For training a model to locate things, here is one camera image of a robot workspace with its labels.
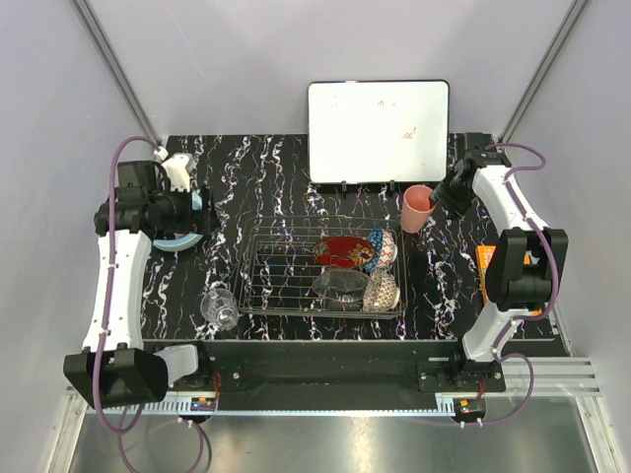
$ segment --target orange tag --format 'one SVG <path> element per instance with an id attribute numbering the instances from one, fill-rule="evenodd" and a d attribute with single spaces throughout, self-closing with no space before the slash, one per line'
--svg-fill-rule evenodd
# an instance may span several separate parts
<path id="1" fill-rule="evenodd" d="M 482 299 L 486 304 L 489 300 L 488 295 L 486 294 L 486 270 L 489 267 L 489 263 L 491 262 L 491 258 L 493 257 L 493 253 L 495 252 L 494 245 L 480 245 L 475 248 L 475 254 L 477 256 L 477 269 L 480 272 L 480 286 L 482 289 Z M 524 256 L 524 264 L 530 264 L 530 255 Z M 541 309 L 534 311 L 531 315 L 540 315 Z"/>

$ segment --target red writing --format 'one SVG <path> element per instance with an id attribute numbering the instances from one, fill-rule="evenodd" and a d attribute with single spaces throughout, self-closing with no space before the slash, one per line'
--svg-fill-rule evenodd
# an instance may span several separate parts
<path id="1" fill-rule="evenodd" d="M 403 138 L 404 140 L 411 140 L 412 138 L 414 138 L 415 133 L 416 133 L 416 127 L 414 127 L 414 129 L 409 133 L 403 133 L 401 138 Z"/>

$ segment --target ceramic bowl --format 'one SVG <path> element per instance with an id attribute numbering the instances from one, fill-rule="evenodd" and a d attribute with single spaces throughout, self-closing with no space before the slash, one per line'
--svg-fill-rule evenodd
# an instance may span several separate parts
<path id="1" fill-rule="evenodd" d="M 364 312 L 383 312 L 396 307 L 401 297 L 401 290 L 394 282 L 394 276 L 385 269 L 376 269 L 371 273 L 371 279 L 375 282 L 373 287 L 368 287 L 364 293 Z"/>
<path id="2" fill-rule="evenodd" d="M 398 255 L 398 248 L 394 243 L 392 233 L 381 227 L 374 227 L 368 235 L 368 242 L 375 249 L 375 256 L 364 265 L 366 271 L 370 273 L 377 268 L 387 268 L 394 262 Z"/>

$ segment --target wire dish rack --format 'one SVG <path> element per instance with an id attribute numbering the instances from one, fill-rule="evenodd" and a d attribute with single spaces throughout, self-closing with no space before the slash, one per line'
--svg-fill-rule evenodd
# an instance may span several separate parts
<path id="1" fill-rule="evenodd" d="M 314 293 L 312 284 L 328 267 L 314 260 L 314 245 L 323 237 L 368 238 L 374 227 L 391 232 L 398 248 L 389 268 L 401 290 L 396 307 L 363 312 L 361 302 L 344 304 Z M 398 222 L 345 215 L 254 217 L 245 224 L 241 255 L 235 290 L 241 313 L 371 319 L 405 313 L 407 271 Z"/>

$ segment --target cable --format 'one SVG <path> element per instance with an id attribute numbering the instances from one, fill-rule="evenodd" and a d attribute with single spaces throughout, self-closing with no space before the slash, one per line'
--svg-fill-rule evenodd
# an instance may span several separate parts
<path id="1" fill-rule="evenodd" d="M 128 410 L 129 410 L 129 407 L 127 406 L 122 411 L 122 415 L 120 416 L 120 426 L 119 426 L 120 428 L 122 428 L 122 425 L 125 421 L 125 415 L 127 414 Z M 158 429 L 168 424 L 170 423 L 162 424 L 158 427 Z M 195 469 L 199 466 L 199 463 L 201 462 L 201 457 L 204 453 L 204 443 L 209 446 L 208 454 L 211 455 L 212 453 L 210 449 L 210 439 L 208 438 L 204 430 L 192 421 L 188 421 L 188 426 L 193 427 L 197 431 L 197 435 L 199 436 L 199 451 L 197 452 L 197 457 L 195 458 L 195 462 L 192 464 L 192 466 L 187 470 L 188 473 L 192 473 L 193 471 L 195 471 Z M 136 470 L 133 467 L 133 465 L 129 461 L 129 458 L 127 457 L 124 445 L 122 443 L 122 436 L 117 436 L 117 443 L 118 443 L 118 453 L 120 454 L 120 458 L 122 459 L 122 462 L 125 464 L 125 467 L 127 468 L 127 470 L 129 470 L 130 473 L 138 473 L 138 470 Z"/>
<path id="2" fill-rule="evenodd" d="M 482 399 L 482 396 L 484 395 L 484 390 L 486 389 L 486 384 L 484 382 L 484 379 L 480 380 L 480 392 L 477 393 L 477 396 L 475 397 L 476 399 Z"/>
<path id="3" fill-rule="evenodd" d="M 118 160 L 120 159 L 120 155 L 125 147 L 134 141 L 142 141 L 149 144 L 154 150 L 157 150 L 158 147 L 156 144 L 143 136 L 131 136 L 124 140 L 116 151 L 114 152 L 114 156 L 111 159 L 111 165 L 109 167 L 109 199 L 107 202 L 108 205 L 108 216 L 107 216 L 107 224 L 108 224 L 108 233 L 109 233 L 109 267 L 107 268 L 107 284 L 105 287 L 105 304 L 103 309 L 103 320 L 101 322 L 101 335 L 99 335 L 99 345 L 97 346 L 97 352 L 95 354 L 95 367 L 92 374 L 92 397 L 95 403 L 95 411 L 97 413 L 97 417 L 99 418 L 99 422 L 105 427 L 107 430 L 115 434 L 116 436 L 122 436 L 133 429 L 133 427 L 138 422 L 140 418 L 140 413 L 142 412 L 143 406 L 138 408 L 136 411 L 136 415 L 133 417 L 131 422 L 126 428 L 122 428 L 122 425 L 117 429 L 113 427 L 105 417 L 105 413 L 103 412 L 103 405 L 101 403 L 101 363 L 103 360 L 103 351 L 105 349 L 105 340 L 107 338 L 107 328 L 109 327 L 109 310 L 111 308 L 111 295 L 114 287 L 114 265 L 116 263 L 116 225 L 114 221 L 115 217 L 115 200 L 116 200 L 116 165 L 118 164 Z"/>
<path id="4" fill-rule="evenodd" d="M 509 177 L 511 177 L 513 174 L 516 174 L 517 172 L 521 172 L 523 170 L 540 170 L 540 169 L 545 168 L 545 165 L 547 164 L 547 160 L 535 148 L 532 148 L 526 145 L 520 145 L 518 143 L 497 143 L 497 144 L 487 146 L 486 149 L 490 150 L 490 149 L 498 148 L 498 147 L 520 148 L 520 149 L 533 153 L 534 155 L 539 157 L 539 159 L 541 160 L 541 164 L 539 166 L 520 166 L 520 167 L 514 167 L 510 169 L 506 173 L 504 182 L 506 183 L 506 188 L 509 191 L 509 194 L 511 194 L 511 197 L 515 201 L 515 205 L 517 205 L 517 207 L 520 209 L 522 216 L 526 219 L 527 223 L 534 230 L 537 237 L 539 238 L 539 241 L 541 242 L 541 245 L 543 246 L 545 255 L 548 258 L 548 264 L 550 265 L 550 272 L 552 275 L 552 291 L 550 293 L 550 300 L 548 301 L 547 306 L 545 307 L 545 309 L 540 315 L 532 316 L 532 315 L 525 314 L 525 315 L 517 315 L 513 317 L 511 321 L 504 326 L 504 328 L 500 331 L 498 336 L 495 338 L 495 341 L 493 342 L 492 350 L 493 350 L 493 358 L 495 359 L 495 361 L 501 364 L 509 360 L 510 358 L 519 358 L 523 360 L 528 367 L 529 383 L 528 383 L 528 390 L 526 392 L 526 396 L 524 397 L 524 401 L 522 402 L 520 407 L 518 407 L 515 411 L 513 411 L 511 414 L 508 414 L 507 416 L 504 416 L 500 419 L 495 419 L 492 421 L 485 422 L 484 423 L 485 426 L 497 426 L 517 417 L 523 411 L 524 407 L 527 405 L 528 401 L 532 397 L 532 391 L 534 390 L 534 368 L 532 367 L 532 362 L 528 359 L 526 355 L 523 355 L 521 353 L 511 353 L 509 355 L 503 356 L 502 358 L 498 357 L 497 355 L 498 347 L 500 346 L 502 339 L 506 336 L 506 334 L 509 332 L 511 327 L 515 325 L 516 323 L 518 323 L 519 320 L 535 321 L 535 320 L 541 320 L 547 317 L 550 311 L 554 308 L 556 298 L 559 294 L 559 272 L 556 265 L 556 259 L 554 258 L 554 253 L 552 252 L 552 248 L 550 247 L 550 243 L 548 243 L 548 240 L 546 239 L 545 235 L 543 234 L 541 229 L 536 225 L 534 220 L 527 215 L 526 206 L 520 200 L 519 196 L 517 195 L 517 192 L 513 188 L 513 185 L 509 181 Z"/>
<path id="5" fill-rule="evenodd" d="M 101 363 L 103 360 L 103 353 L 105 350 L 105 341 L 107 338 L 107 329 L 109 327 L 109 311 L 111 309 L 111 297 L 113 293 L 113 283 L 114 283 L 114 268 L 116 262 L 116 225 L 115 225 L 115 200 L 116 200 L 116 167 L 118 164 L 118 160 L 120 159 L 120 155 L 122 154 L 125 147 L 134 141 L 142 141 L 149 144 L 154 151 L 157 151 L 159 147 L 153 143 L 152 141 L 142 137 L 142 136 L 132 136 L 124 140 L 114 152 L 114 155 L 111 159 L 111 165 L 109 167 L 109 198 L 107 200 L 107 231 L 109 233 L 109 259 L 107 268 L 107 282 L 105 287 L 105 303 L 104 303 L 104 311 L 103 311 L 103 320 L 101 323 L 101 334 L 99 335 L 99 344 L 97 346 L 97 352 L 95 354 L 95 366 L 92 376 L 92 395 L 95 404 L 95 411 L 97 413 L 97 417 L 99 418 L 99 422 L 110 432 L 117 436 L 118 443 L 118 452 L 120 457 L 127 467 L 127 469 L 132 473 L 137 473 L 137 470 L 129 462 L 127 455 L 125 454 L 125 449 L 122 444 L 122 436 L 131 431 L 134 426 L 138 423 L 138 419 L 140 419 L 140 414 L 142 413 L 144 405 L 140 405 L 133 419 L 129 423 L 129 425 L 123 428 L 123 423 L 125 420 L 125 415 L 129 410 L 129 407 L 125 407 L 120 419 L 120 424 L 118 428 L 113 427 L 105 417 L 105 413 L 103 411 L 103 405 L 101 402 Z M 206 433 L 201 429 L 197 424 L 189 421 L 189 425 L 194 427 L 199 435 L 199 452 L 197 453 L 197 458 L 193 463 L 192 467 L 188 470 L 189 472 L 194 471 L 199 462 L 201 461 L 201 457 L 204 452 L 204 443 L 209 446 L 209 455 L 211 454 L 210 450 L 210 439 L 206 435 Z"/>

